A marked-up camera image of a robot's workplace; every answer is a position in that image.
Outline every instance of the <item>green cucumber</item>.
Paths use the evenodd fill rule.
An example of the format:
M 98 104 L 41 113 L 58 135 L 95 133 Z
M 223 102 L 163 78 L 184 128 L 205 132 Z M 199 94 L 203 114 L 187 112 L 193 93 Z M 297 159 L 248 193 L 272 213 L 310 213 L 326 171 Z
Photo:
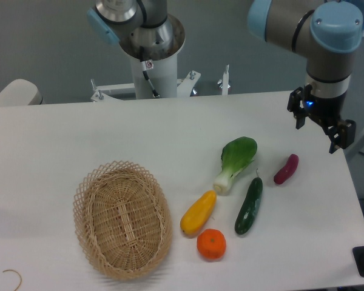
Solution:
M 262 192 L 263 181 L 256 177 L 248 187 L 247 195 L 236 219 L 235 231 L 238 235 L 245 234 L 253 225 L 259 211 Z

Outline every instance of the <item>metal bracket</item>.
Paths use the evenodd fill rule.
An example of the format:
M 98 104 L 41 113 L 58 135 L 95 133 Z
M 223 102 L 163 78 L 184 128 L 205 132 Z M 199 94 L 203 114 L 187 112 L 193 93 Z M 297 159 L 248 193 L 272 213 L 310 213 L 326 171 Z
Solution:
M 197 83 L 200 77 L 200 73 L 190 71 L 182 83 L 177 87 L 177 97 L 190 97 L 195 83 Z

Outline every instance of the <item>wicker basket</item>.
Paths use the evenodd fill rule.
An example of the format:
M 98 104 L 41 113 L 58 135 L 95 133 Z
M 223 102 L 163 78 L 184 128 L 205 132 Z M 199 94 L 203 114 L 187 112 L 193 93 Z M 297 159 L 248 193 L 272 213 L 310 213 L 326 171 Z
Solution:
M 74 197 L 74 222 L 89 263 L 114 279 L 149 273 L 171 244 L 162 189 L 149 171 L 131 162 L 115 161 L 88 174 Z

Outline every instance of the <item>white table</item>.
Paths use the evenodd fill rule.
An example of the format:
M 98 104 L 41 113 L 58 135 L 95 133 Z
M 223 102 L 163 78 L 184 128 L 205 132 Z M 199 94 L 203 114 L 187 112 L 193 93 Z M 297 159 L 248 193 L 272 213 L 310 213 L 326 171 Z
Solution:
M 364 220 L 342 150 L 307 120 L 295 129 L 289 92 L 116 104 L 0 108 L 0 291 L 299 290 L 364 284 L 352 248 Z M 239 136 L 258 143 L 255 161 L 229 196 L 218 197 L 206 228 L 221 230 L 227 252 L 207 263 L 179 222 L 221 169 L 223 146 Z M 300 157 L 283 186 L 272 177 Z M 73 196 L 101 164 L 129 160 L 150 170 L 174 219 L 169 255 L 151 276 L 129 283 L 93 270 L 74 234 Z M 255 169 L 260 212 L 244 238 L 234 221 Z

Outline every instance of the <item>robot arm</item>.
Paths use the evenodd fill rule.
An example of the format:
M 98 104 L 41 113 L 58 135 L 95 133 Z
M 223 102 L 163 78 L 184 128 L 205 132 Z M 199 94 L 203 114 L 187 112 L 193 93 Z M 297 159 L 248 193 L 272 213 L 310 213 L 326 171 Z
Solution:
M 248 15 L 253 35 L 307 59 L 305 85 L 291 93 L 288 110 L 297 129 L 309 117 L 324 130 L 330 153 L 354 141 L 356 123 L 342 120 L 340 112 L 362 21 L 356 6 L 324 0 L 255 0 Z
M 96 0 L 88 11 L 88 20 L 99 30 L 100 20 L 105 22 L 105 34 L 114 33 L 119 39 L 129 36 L 136 28 L 155 28 L 167 20 L 166 0 Z

